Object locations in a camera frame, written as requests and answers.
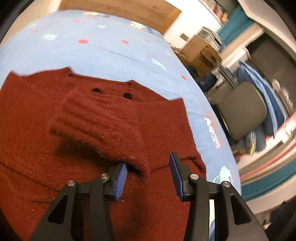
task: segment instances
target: cardboard box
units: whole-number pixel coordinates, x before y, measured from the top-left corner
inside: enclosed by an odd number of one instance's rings
[[[182,53],[206,74],[217,66],[217,61],[222,60],[216,50],[197,35],[187,42]]]
[[[191,65],[192,67],[194,67],[194,68],[196,69],[197,74],[198,74],[199,77],[204,77],[204,76],[207,75],[207,73],[203,72],[203,71],[201,70],[201,68],[198,67],[198,66],[196,66],[195,64],[193,64],[193,63],[191,63],[191,62],[189,62],[189,63],[188,63],[188,62],[185,62],[185,61],[183,61],[182,59],[179,59],[179,60],[181,61],[181,63],[182,63],[183,65]]]
[[[205,48],[209,47],[210,44],[204,41],[202,38],[195,35],[182,49],[182,53],[192,62],[200,52]]]

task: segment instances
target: bed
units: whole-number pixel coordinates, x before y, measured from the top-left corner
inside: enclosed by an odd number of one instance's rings
[[[0,86],[8,73],[70,66],[78,74],[135,80],[166,99],[183,98],[207,180],[230,181],[241,193],[236,162],[206,97],[162,35],[121,17],[81,10],[49,14],[0,47]]]

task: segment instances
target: white wall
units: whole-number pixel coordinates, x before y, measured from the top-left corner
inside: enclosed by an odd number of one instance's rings
[[[182,11],[164,34],[164,39],[177,48],[182,48],[186,43],[180,38],[181,34],[191,38],[203,26],[213,31],[221,27],[217,19],[199,0],[167,0],[167,2]]]

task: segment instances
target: knit fabric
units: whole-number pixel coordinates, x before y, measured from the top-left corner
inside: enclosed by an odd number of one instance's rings
[[[116,239],[183,238],[189,206],[176,196],[169,153],[204,178],[205,166],[182,99],[64,68],[11,72],[0,103],[0,208],[22,240],[68,180],[90,181],[118,162],[135,171],[110,204]]]

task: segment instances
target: teal stripe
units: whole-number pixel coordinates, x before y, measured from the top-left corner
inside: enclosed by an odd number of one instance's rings
[[[242,186],[242,197],[245,201],[260,197],[286,182],[289,178],[294,176],[295,173],[296,158],[274,173]]]

